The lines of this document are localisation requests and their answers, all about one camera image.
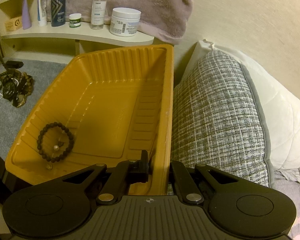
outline gray plaid fabric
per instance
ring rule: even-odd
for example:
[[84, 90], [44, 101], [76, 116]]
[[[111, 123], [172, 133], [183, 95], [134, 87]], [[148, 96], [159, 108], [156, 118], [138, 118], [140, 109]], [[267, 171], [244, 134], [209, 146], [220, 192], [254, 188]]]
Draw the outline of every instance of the gray plaid fabric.
[[265, 136], [241, 65], [213, 50], [174, 89], [171, 159], [269, 186]]

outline blue bottle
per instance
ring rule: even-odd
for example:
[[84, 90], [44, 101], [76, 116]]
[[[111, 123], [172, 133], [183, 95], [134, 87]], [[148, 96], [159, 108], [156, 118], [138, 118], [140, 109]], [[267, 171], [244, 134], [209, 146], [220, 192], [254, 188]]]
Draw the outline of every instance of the blue bottle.
[[57, 27], [66, 23], [66, 0], [51, 0], [51, 26]]

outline purple tube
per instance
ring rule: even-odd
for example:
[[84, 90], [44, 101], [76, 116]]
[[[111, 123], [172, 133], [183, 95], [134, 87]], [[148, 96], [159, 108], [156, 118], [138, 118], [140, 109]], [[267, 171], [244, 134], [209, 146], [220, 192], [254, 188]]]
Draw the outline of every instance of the purple tube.
[[23, 0], [22, 4], [22, 26], [24, 30], [29, 29], [31, 27], [31, 20], [27, 0]]

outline brown beaded bracelet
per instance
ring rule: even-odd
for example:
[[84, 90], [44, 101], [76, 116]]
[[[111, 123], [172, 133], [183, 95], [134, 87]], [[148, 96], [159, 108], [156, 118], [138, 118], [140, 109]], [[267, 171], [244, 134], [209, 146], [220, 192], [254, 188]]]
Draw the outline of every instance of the brown beaded bracelet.
[[[50, 156], [47, 156], [44, 151], [42, 150], [42, 139], [44, 134], [48, 131], [49, 128], [53, 128], [53, 127], [60, 127], [63, 131], [65, 131], [65, 133], [68, 135], [69, 138], [69, 145], [66, 148], [65, 151], [63, 151], [62, 154], [60, 154], [59, 156], [55, 157], [55, 158], [51, 158]], [[39, 150], [39, 154], [42, 156], [43, 159], [45, 159], [47, 162], [59, 162], [60, 160], [63, 160], [68, 154], [69, 152], [71, 152], [71, 150], [73, 149], [73, 145], [74, 145], [74, 137], [73, 134], [69, 131], [69, 129], [67, 127], [65, 127], [61, 122], [53, 122], [53, 123], [48, 123], [41, 131], [40, 131], [40, 135], [38, 136], [38, 140], [37, 140], [37, 149]]]

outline gray desk mat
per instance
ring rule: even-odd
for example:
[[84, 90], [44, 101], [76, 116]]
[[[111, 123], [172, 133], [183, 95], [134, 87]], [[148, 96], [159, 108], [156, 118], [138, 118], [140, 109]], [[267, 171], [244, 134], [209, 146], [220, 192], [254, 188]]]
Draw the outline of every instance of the gray desk mat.
[[34, 105], [66, 66], [66, 64], [48, 61], [12, 58], [9, 58], [9, 60], [23, 61], [24, 66], [18, 70], [33, 76], [35, 83], [32, 95], [27, 98], [26, 104], [20, 108], [13, 107], [12, 102], [8, 100], [0, 99], [0, 157], [3, 160], [6, 159], [15, 137]]

